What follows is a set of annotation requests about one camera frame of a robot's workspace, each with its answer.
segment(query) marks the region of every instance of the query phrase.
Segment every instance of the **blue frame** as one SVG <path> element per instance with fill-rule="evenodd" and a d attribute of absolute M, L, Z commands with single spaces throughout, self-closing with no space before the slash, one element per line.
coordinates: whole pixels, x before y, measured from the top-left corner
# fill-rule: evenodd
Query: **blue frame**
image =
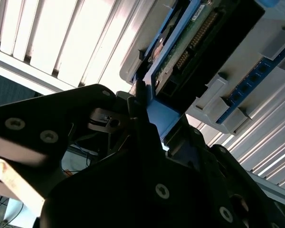
<path fill-rule="evenodd" d="M 239 83 L 233 92 L 226 98 L 226 104 L 229 105 L 229 108 L 216 123 L 222 124 L 284 58 L 285 48 L 274 60 L 270 60 L 266 57 L 262 58 L 255 68 L 250 71 L 244 80 Z"/>
<path fill-rule="evenodd" d="M 186 25 L 191 20 L 195 11 L 197 10 L 199 6 L 200 6 L 200 0 L 191 1 L 187 9 L 185 10 L 184 14 L 182 15 L 179 23 L 177 24 L 174 31 L 172 32 L 169 39 L 167 40 L 159 57 L 153 63 L 153 65 L 151 66 L 151 68 L 149 69 L 149 71 L 147 72 L 147 74 L 145 75 L 143 79 L 147 86 L 148 116 L 149 116 L 150 122 L 157 126 L 161 139 L 164 139 L 164 137 L 168 134 L 168 132 L 172 129 L 172 127 L 178 122 L 182 114 L 166 106 L 165 104 L 163 104 L 161 101 L 159 101 L 156 98 L 155 96 L 155 75 L 157 71 L 159 70 L 161 64 L 164 62 L 165 58 L 167 57 L 168 53 L 174 46 L 178 37 L 180 36 L 182 31 L 185 29 Z"/>

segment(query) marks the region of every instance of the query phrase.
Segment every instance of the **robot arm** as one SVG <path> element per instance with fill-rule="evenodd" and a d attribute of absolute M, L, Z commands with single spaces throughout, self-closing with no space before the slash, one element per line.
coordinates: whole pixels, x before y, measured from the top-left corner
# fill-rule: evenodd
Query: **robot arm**
<path fill-rule="evenodd" d="M 132 90 L 136 97 L 115 96 L 91 85 L 0 107 L 0 186 L 34 212 L 42 208 L 42 228 L 285 227 L 226 148 L 209 148 L 185 117 L 167 136 L 165 156 L 143 91 L 142 83 Z M 68 144 L 91 133 L 101 135 L 90 143 L 105 158 L 64 180 Z"/>

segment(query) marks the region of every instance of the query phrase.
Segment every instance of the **white slat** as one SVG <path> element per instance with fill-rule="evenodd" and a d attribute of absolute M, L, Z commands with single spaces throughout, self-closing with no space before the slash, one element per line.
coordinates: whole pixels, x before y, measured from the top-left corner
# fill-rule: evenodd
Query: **white slat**
<path fill-rule="evenodd" d="M 0 50 L 11 55 L 14 50 L 24 0 L 7 0 L 1 29 Z"/>
<path fill-rule="evenodd" d="M 123 81 L 119 77 L 119 71 L 121 68 L 121 64 L 124 60 L 124 57 L 126 56 L 131 43 L 133 42 L 139 28 L 141 27 L 146 15 L 150 11 L 152 5 L 154 3 L 154 0 L 141 0 L 137 3 L 137 6 L 135 7 L 134 12 L 131 14 L 131 18 L 129 18 L 129 23 L 124 28 L 124 32 L 120 34 L 120 37 L 116 41 L 116 45 L 113 47 L 114 52 L 110 53 L 109 56 L 106 56 L 108 53 L 101 53 L 108 58 L 106 62 L 103 60 L 98 60 L 99 64 L 104 64 L 103 72 L 100 72 L 100 79 L 98 81 L 100 84 L 105 85 L 109 89 L 111 89 L 113 92 L 117 91 L 126 91 L 128 92 L 131 88 L 131 85 Z M 96 69 L 96 65 L 91 67 L 89 69 L 89 74 L 86 77 L 86 84 L 92 84 L 95 83 L 95 80 L 97 78 L 93 77 L 93 69 Z"/>
<path fill-rule="evenodd" d="M 86 85 L 98 83 L 111 55 L 115 51 L 117 44 L 124 33 L 126 23 L 131 18 L 133 10 L 137 6 L 137 0 L 122 0 L 115 16 L 111 22 L 106 36 L 103 39 L 93 62 L 90 63 L 88 74 L 85 80 Z"/>
<path fill-rule="evenodd" d="M 33 27 L 39 0 L 25 1 L 19 24 L 13 56 L 21 61 L 24 60 L 28 47 L 30 33 Z"/>
<path fill-rule="evenodd" d="M 77 0 L 45 0 L 32 44 L 30 64 L 52 74 Z"/>
<path fill-rule="evenodd" d="M 114 0 L 83 3 L 63 50 L 58 74 L 60 80 L 73 86 L 79 85 L 113 4 Z"/>

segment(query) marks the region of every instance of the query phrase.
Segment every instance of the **screw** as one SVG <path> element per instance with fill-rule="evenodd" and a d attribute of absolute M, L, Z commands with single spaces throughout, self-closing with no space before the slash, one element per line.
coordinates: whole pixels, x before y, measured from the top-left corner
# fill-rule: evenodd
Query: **screw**
<path fill-rule="evenodd" d="M 106 96 L 110 95 L 110 93 L 108 91 L 106 91 L 106 90 L 103 90 L 103 94 L 106 95 Z"/>
<path fill-rule="evenodd" d="M 40 139 L 45 143 L 56 143 L 58 141 L 58 134 L 51 130 L 41 132 Z"/>
<path fill-rule="evenodd" d="M 163 198 L 165 200 L 168 199 L 170 196 L 169 190 L 163 184 L 157 184 L 155 186 L 155 191 L 156 191 L 157 195 L 159 195 L 161 198 Z"/>
<path fill-rule="evenodd" d="M 279 228 L 279 226 L 276 223 L 271 223 L 272 228 Z"/>
<path fill-rule="evenodd" d="M 220 150 L 221 152 L 223 152 L 223 153 L 226 153 L 226 149 L 223 148 L 223 147 L 220 147 L 219 150 Z"/>
<path fill-rule="evenodd" d="M 230 223 L 233 222 L 233 216 L 227 208 L 220 207 L 219 212 L 220 212 L 220 215 L 224 218 L 224 220 Z"/>
<path fill-rule="evenodd" d="M 198 129 L 193 130 L 195 134 L 200 134 L 200 131 Z"/>
<path fill-rule="evenodd" d="M 25 127 L 25 122 L 19 118 L 10 118 L 5 121 L 5 126 L 10 130 L 19 131 Z"/>

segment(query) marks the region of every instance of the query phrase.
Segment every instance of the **electronic component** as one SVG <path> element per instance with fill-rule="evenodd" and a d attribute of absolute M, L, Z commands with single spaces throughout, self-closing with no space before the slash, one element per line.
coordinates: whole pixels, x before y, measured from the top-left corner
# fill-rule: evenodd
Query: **electronic component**
<path fill-rule="evenodd" d="M 187 38 L 184 30 L 173 47 L 175 49 L 166 57 L 166 64 L 161 65 L 155 76 L 157 97 L 181 113 L 189 108 L 195 97 L 206 91 L 205 84 L 263 15 L 263 10 L 254 1 L 213 1 L 212 5 L 200 5 L 199 9 L 201 7 L 204 9 L 197 11 L 200 15 L 194 23 L 196 26 L 192 26 L 192 20 L 187 25 L 188 28 L 192 26 L 190 43 L 185 50 L 185 42 L 178 49 L 183 35 Z"/>

